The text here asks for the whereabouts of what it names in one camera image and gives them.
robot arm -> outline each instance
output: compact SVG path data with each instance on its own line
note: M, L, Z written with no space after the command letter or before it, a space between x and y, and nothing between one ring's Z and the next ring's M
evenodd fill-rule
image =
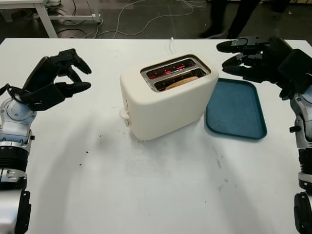
M28 230L31 205L30 192L25 191L25 172L31 141L35 139L30 125L37 111L47 110L91 86L81 81L72 65L91 73L70 49L42 58L22 89L9 84L0 89L0 95L7 91L11 96L0 106L0 234L23 234ZM73 83L54 83L60 76L68 76Z
M312 58L275 37L242 37L217 45L221 52L238 53L226 60L223 71L281 88L279 96L290 99L296 115L294 126L299 149L299 186L305 192L294 197L295 225L299 233L312 234Z

table leg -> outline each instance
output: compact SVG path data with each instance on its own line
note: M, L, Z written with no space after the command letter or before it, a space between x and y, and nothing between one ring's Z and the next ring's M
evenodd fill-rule
M96 22L100 23L99 15L98 15L98 0L92 0L92 5L94 9L94 14L96 16Z
M38 12L38 15L41 19L41 22L47 31L50 38L58 38L57 33L54 30L54 27L50 21L47 11L45 10L44 4L34 3L34 6Z

black pants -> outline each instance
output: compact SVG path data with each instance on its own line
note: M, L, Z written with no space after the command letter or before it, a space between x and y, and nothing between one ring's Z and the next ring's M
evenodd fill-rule
M238 37L260 1L261 0L240 0L237 14L229 29L229 35L231 37ZM211 0L212 28L219 29L223 27L226 3L227 0Z

table surface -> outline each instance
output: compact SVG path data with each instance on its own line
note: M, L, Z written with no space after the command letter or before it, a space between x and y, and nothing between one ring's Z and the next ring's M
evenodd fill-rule
M0 0L1 4L42 3L44 0Z
M175 40L220 72L220 40ZM306 41L289 41L312 56ZM150 141L119 117L119 76L170 54L169 40L6 39L1 82L21 87L43 56L76 48L93 73L90 90L38 113L27 167L30 234L293 234L298 154L294 114L279 88L257 87L268 128L259 141L217 135L203 117ZM0 98L2 102L8 95Z

toaster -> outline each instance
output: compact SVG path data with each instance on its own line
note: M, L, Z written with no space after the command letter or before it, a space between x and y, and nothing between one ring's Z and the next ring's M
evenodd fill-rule
M173 55L120 76L119 114L140 140L184 127L204 114L218 71L200 55Z

